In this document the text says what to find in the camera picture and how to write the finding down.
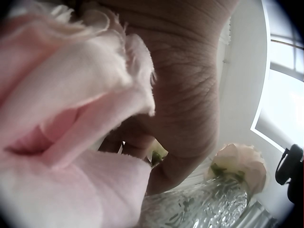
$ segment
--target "white rose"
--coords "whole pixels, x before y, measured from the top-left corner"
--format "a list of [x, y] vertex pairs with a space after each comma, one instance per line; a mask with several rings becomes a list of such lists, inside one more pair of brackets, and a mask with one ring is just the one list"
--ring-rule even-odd
[[207, 173], [207, 179], [222, 173], [235, 173], [245, 181], [251, 194], [259, 193], [266, 183], [267, 171], [261, 152], [253, 146], [229, 144], [214, 157]]

